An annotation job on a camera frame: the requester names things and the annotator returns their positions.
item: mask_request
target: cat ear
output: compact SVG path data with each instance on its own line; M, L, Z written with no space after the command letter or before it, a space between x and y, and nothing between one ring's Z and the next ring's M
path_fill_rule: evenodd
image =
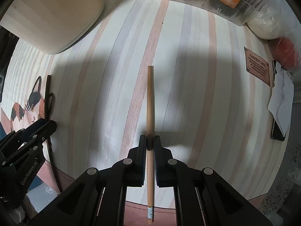
M16 117L18 117L18 120L20 121L23 119L25 114L25 110L21 107L19 103L14 103L13 108L11 110L11 120L14 121Z
M33 90L32 92L40 92L41 90L41 82L42 82L42 78L41 76L39 76L36 80L36 83L33 86Z

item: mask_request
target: screw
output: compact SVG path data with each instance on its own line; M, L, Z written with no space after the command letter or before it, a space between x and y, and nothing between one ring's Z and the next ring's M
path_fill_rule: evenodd
M168 160L168 164L175 165L175 164L177 164L177 160L175 160L175 159L169 159Z
M94 175L96 172L97 172L97 170L96 170L95 168L89 168L89 169L87 170L87 173L88 173L89 175Z
M131 163L132 163L132 160L130 158L126 158L123 160L123 164L130 165Z
M213 170L211 168L207 167L204 169L204 173L207 175L211 175L213 173Z

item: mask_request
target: table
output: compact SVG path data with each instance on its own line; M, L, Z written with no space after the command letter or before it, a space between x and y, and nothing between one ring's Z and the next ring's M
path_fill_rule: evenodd
M3 90L1 123L10 131L41 76L52 75L57 167L77 178L125 158L146 128L147 65L154 65L155 131L174 158L212 167L245 198L267 193L286 148L270 138L271 87L246 71L244 47L272 62L267 43L246 26L167 0L106 0L96 26L71 48L46 55L19 40ZM274 79L270 68L270 79ZM44 154L48 159L47 148ZM146 204L142 188L127 200ZM174 208L172 188L155 206Z

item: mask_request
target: plastic bag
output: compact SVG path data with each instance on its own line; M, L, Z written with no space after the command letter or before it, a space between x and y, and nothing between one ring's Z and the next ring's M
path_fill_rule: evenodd
M282 37L300 25L285 0L269 0L260 11L254 12L247 24L258 37L267 40Z
M301 24L286 0L269 0L247 24L258 37L272 39L270 51L283 68L300 70Z

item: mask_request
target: cat illustration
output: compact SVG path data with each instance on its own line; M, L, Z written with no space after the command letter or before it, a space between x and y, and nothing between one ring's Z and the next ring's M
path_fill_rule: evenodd
M19 103L14 103L11 110L11 131L27 128L36 120L44 118L44 97L40 94L41 83L42 78L39 76L24 109Z

